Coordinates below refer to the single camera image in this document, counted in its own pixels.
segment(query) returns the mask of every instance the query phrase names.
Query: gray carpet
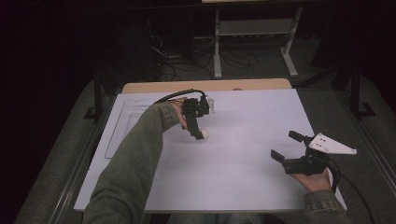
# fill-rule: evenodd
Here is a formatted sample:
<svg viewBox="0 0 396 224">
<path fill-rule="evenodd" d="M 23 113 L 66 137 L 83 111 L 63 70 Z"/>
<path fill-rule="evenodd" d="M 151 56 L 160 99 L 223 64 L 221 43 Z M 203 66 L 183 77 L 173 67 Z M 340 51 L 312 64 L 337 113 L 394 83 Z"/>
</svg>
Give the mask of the gray carpet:
<svg viewBox="0 0 396 224">
<path fill-rule="evenodd" d="M 322 70 L 310 66 L 317 45 L 317 39 L 297 39 L 294 42 L 290 55 L 300 74 L 298 78 L 289 77 L 277 50 L 254 51 L 258 54 L 255 56 L 256 59 L 249 56 L 247 61 L 235 57 L 235 52 L 224 50 L 224 55 L 233 57 L 240 63 L 227 63 L 222 60 L 223 79 L 283 77 L 289 79 L 292 84 L 302 82 Z M 198 64 L 206 66 L 207 70 L 196 65 L 174 65 L 184 70 L 190 70 L 176 69 L 175 77 L 173 69 L 164 66 L 163 71 L 169 75 L 164 75 L 162 81 L 172 78 L 174 81 L 210 79 L 210 76 L 213 76 L 210 74 L 213 71 L 213 63 L 209 61 L 210 59 L 211 55 L 206 54 L 197 61 Z M 247 62 L 250 62 L 251 65 L 237 68 L 241 63 L 246 64 Z M 363 118 L 362 121 L 356 120 L 347 108 L 348 91 L 333 91 L 330 88 L 332 78 L 333 75 L 327 76 L 309 88 L 298 90 L 306 114 L 316 133 L 324 133 L 358 150 L 356 156 L 332 157 L 340 166 L 342 173 L 356 184 L 370 204 L 376 223 L 394 223 L 396 220 L 395 195 L 384 177 L 384 172 L 380 169 L 380 164 L 375 159 L 373 143 L 368 141 L 367 136 L 363 133 L 366 130 L 370 134 L 370 139 L 374 140 L 384 158 L 388 160 L 389 166 L 395 170 L 396 152 L 394 147 L 396 144 L 395 140 L 391 138 L 396 133 L 395 114 L 382 101 L 375 86 L 370 81 L 363 79 L 361 99 L 373 107 L 377 116 Z M 95 128 L 92 120 L 83 118 L 87 109 L 93 106 L 93 102 L 91 83 L 76 101 L 76 105 L 20 211 L 16 223 L 49 223 L 50 220 L 52 220 L 51 223 L 79 223 L 81 221 L 81 213 L 72 209 L 79 186 L 76 186 L 70 201 L 65 203 L 64 212 L 58 214 L 59 219 L 54 222 L 54 219 L 51 218 L 57 203 L 62 198 L 64 186 L 68 183 L 76 166 L 78 156 L 89 135 L 92 134 L 92 129 Z M 348 206 L 347 213 L 350 219 L 354 223 L 370 223 L 361 199 L 354 189 L 346 181 L 341 180 L 340 190 Z M 303 212 L 279 215 L 289 224 L 304 223 Z"/>
</svg>

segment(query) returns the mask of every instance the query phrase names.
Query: white table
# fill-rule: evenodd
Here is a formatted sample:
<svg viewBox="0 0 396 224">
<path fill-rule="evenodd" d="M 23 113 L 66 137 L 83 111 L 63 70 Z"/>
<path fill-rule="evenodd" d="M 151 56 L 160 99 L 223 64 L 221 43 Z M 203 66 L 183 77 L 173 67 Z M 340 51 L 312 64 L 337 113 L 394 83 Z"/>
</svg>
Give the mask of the white table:
<svg viewBox="0 0 396 224">
<path fill-rule="evenodd" d="M 111 158 L 111 148 L 117 147 L 128 133 L 139 110 L 166 94 L 118 96 L 78 195 L 76 210 L 85 209 L 99 174 L 110 161 L 106 156 Z M 296 90 L 206 94 L 216 100 L 216 113 L 198 118 L 198 124 L 209 130 L 209 138 L 197 141 L 179 125 L 164 134 L 163 153 L 146 213 L 274 213 L 304 209 L 303 187 L 285 175 L 281 164 L 270 156 L 271 149 L 275 149 L 286 159 L 300 158 L 304 144 L 288 138 L 289 131 L 314 134 Z M 338 200 L 346 207 L 337 192 Z"/>
</svg>

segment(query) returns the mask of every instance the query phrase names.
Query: white mount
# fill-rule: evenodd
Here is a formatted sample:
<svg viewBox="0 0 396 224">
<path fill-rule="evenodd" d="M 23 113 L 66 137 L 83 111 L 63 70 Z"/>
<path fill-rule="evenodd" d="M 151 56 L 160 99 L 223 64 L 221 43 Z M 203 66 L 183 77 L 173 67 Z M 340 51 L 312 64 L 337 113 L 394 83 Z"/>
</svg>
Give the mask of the white mount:
<svg viewBox="0 0 396 224">
<path fill-rule="evenodd" d="M 318 133 L 309 144 L 309 147 L 327 154 L 350 154 L 355 155 L 358 151 L 354 148 L 347 147 L 330 137 Z"/>
</svg>

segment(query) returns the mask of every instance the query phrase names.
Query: hand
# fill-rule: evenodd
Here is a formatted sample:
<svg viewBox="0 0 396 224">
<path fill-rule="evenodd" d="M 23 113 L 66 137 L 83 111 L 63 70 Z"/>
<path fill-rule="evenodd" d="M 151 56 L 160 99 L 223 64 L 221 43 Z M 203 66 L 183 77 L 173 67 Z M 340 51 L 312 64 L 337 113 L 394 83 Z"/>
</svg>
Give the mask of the hand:
<svg viewBox="0 0 396 224">
<path fill-rule="evenodd" d="M 318 175 L 291 175 L 297 179 L 305 188 L 306 192 L 332 190 L 330 185 L 329 171 L 326 168 Z"/>
<path fill-rule="evenodd" d="M 185 128 L 186 130 L 188 130 L 187 127 L 187 122 L 183 117 L 183 114 L 181 112 L 181 106 L 183 105 L 183 102 L 185 100 L 187 100 L 187 97 L 183 97 L 183 98 L 177 98 L 177 99 L 172 99 L 171 101 L 169 101 L 169 103 L 171 104 L 171 106 L 176 110 L 177 112 L 177 116 L 178 116 L 178 121 L 180 122 L 180 124 L 183 126 L 183 128 Z"/>
</svg>

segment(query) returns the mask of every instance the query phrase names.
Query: person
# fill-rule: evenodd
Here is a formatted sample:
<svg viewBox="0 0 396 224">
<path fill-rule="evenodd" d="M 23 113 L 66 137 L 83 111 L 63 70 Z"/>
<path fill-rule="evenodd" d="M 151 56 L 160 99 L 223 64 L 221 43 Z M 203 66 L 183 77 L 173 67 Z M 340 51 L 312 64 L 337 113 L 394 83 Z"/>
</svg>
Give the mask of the person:
<svg viewBox="0 0 396 224">
<path fill-rule="evenodd" d="M 188 129 L 181 112 L 185 99 L 154 104 L 143 113 L 99 176 L 84 211 L 83 223 L 142 223 L 163 149 L 163 132 L 178 123 Z M 304 195 L 305 222 L 351 223 L 331 191 L 327 172 L 292 175 L 307 191 Z"/>
</svg>

